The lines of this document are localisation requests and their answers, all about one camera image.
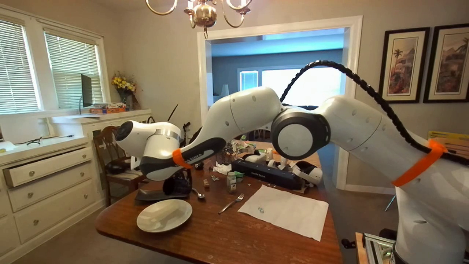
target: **wooden table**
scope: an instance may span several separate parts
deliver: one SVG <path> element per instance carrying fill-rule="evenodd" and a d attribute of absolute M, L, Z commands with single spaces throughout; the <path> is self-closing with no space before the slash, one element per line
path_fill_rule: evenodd
<path fill-rule="evenodd" d="M 167 233 L 140 230 L 137 217 L 148 204 L 137 202 L 137 192 L 132 192 L 107 207 L 96 218 L 97 230 L 101 235 L 191 262 L 342 262 L 342 251 L 330 211 L 321 242 L 238 213 L 244 202 L 219 214 L 220 208 L 233 201 L 239 192 L 247 192 L 247 201 L 264 182 L 245 177 L 238 191 L 230 194 L 225 176 L 213 173 L 211 164 L 206 163 L 204 170 L 192 172 L 194 186 L 206 192 L 207 201 L 198 201 L 197 195 L 191 194 L 188 202 L 194 213 L 181 227 Z M 203 179 L 210 182 L 210 191 L 204 189 Z M 151 182 L 145 188 L 162 188 L 160 185 Z M 321 188 L 310 189 L 305 196 L 327 201 Z"/>

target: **chair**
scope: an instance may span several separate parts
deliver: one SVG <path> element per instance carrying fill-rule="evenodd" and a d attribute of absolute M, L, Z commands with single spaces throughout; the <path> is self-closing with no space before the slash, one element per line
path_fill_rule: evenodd
<path fill-rule="evenodd" d="M 390 202 L 387 202 L 384 211 L 390 210 L 392 204 L 396 201 L 396 195 L 390 199 Z"/>
<path fill-rule="evenodd" d="M 271 132 L 267 129 L 255 129 L 248 133 L 236 136 L 236 139 L 271 142 Z"/>
<path fill-rule="evenodd" d="M 101 183 L 106 188 L 107 205 L 113 202 L 112 183 L 126 186 L 126 194 L 140 188 L 145 176 L 138 170 L 131 170 L 131 157 L 116 144 L 119 126 L 107 126 L 103 130 L 93 132 L 93 141 L 97 151 Z"/>

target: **bottle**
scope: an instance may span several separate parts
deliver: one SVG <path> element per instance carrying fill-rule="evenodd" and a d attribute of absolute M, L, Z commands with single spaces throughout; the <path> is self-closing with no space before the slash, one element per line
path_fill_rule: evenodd
<path fill-rule="evenodd" d="M 236 191 L 236 173 L 235 172 L 229 172 L 229 174 L 226 176 L 226 185 L 229 188 L 229 192 L 235 192 Z"/>

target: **chandelier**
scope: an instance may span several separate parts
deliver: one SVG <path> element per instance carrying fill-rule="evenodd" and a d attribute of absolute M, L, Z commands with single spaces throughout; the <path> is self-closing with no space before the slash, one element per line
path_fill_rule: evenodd
<path fill-rule="evenodd" d="M 154 6 L 151 6 L 150 3 L 151 0 L 145 0 L 145 1 L 147 1 L 147 7 L 159 16 L 167 16 L 173 13 L 173 10 L 178 6 L 178 0 L 173 0 L 173 6 L 169 10 L 157 10 Z M 223 18 L 226 23 L 229 23 L 232 28 L 239 28 L 245 20 L 245 15 L 251 10 L 248 7 L 251 1 L 252 0 L 241 0 L 241 3 L 235 6 L 232 0 L 220 0 L 220 6 L 223 10 Z M 241 20 L 238 23 L 232 23 L 228 19 L 228 16 L 225 15 L 225 6 L 229 6 L 232 10 L 241 15 Z M 216 20 L 217 20 L 216 7 L 217 7 L 217 0 L 188 0 L 188 7 L 185 9 L 185 12 L 189 15 L 191 26 L 192 28 L 201 26 L 207 34 L 207 28 L 211 28 L 213 25 L 216 25 Z"/>

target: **picture frame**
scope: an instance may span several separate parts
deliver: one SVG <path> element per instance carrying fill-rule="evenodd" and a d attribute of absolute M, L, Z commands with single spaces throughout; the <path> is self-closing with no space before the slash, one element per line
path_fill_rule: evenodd
<path fill-rule="evenodd" d="M 469 23 L 436 26 L 424 103 L 469 101 Z"/>
<path fill-rule="evenodd" d="M 380 95 L 387 103 L 418 103 L 430 26 L 384 34 Z"/>

